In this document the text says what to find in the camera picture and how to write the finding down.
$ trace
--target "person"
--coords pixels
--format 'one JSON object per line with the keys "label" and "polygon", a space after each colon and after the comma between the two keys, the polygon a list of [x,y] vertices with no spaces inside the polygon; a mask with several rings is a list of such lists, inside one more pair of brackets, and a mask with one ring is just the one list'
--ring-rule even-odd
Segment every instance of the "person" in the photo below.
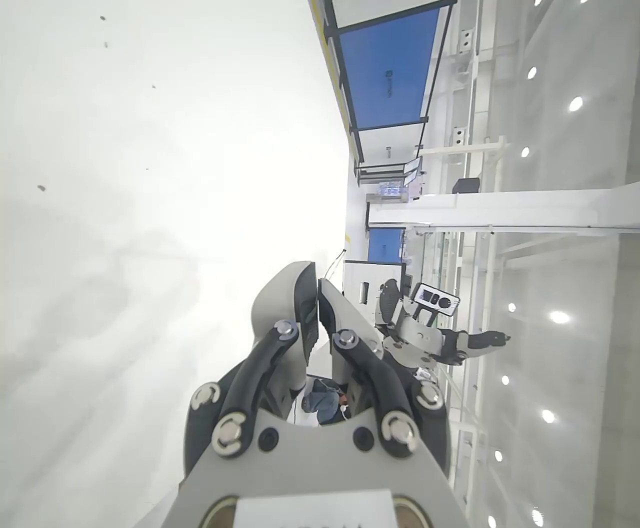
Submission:
{"label": "person", "polygon": [[338,388],[331,387],[321,380],[314,380],[312,390],[302,398],[302,410],[305,413],[317,412],[320,425],[335,423],[337,414],[342,414],[341,406],[347,405],[347,397]]}

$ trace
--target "white label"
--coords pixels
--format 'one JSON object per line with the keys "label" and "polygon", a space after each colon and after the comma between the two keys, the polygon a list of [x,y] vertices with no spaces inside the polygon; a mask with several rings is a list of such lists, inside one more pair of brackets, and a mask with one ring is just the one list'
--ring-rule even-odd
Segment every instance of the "white label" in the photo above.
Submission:
{"label": "white label", "polygon": [[234,519],[234,528],[394,527],[389,490],[240,499]]}

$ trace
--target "white beam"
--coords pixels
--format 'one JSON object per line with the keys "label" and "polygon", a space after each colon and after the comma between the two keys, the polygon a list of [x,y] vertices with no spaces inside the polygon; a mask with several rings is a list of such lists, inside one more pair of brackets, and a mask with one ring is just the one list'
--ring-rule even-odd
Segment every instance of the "white beam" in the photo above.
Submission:
{"label": "white beam", "polygon": [[580,232],[595,228],[616,232],[638,230],[634,225],[621,226],[613,222],[623,215],[630,221],[635,215],[627,212],[616,216],[613,211],[616,204],[630,207],[618,189],[422,196],[408,204],[371,204],[369,225],[496,232]]}
{"label": "white beam", "polygon": [[433,156],[435,154],[470,154],[473,152],[493,152],[501,150],[507,145],[502,141],[496,143],[478,143],[477,145],[453,145],[452,147],[424,148],[420,151],[421,156]]}
{"label": "white beam", "polygon": [[622,185],[603,196],[596,204],[601,221],[619,227],[640,227],[640,182]]}

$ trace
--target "logo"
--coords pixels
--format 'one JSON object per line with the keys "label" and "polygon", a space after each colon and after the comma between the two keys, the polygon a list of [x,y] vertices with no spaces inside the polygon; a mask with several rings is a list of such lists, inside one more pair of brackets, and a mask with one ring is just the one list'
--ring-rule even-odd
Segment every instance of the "logo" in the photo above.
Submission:
{"label": "logo", "polygon": [[387,98],[388,99],[391,99],[391,97],[394,94],[393,76],[394,76],[394,71],[393,70],[387,70],[385,72],[385,77],[387,78]]}

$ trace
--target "ceiling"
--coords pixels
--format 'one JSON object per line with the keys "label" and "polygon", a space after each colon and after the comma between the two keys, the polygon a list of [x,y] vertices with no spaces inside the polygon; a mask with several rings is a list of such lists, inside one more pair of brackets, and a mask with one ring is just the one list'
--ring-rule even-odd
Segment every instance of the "ceiling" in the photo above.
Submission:
{"label": "ceiling", "polygon": [[[488,132],[511,143],[503,190],[640,179],[639,3],[497,0],[495,46]],[[629,374],[640,357],[640,237],[495,237],[491,327],[513,338],[485,360],[475,525],[491,515],[535,526],[537,509],[551,528],[640,526],[640,391]]]}

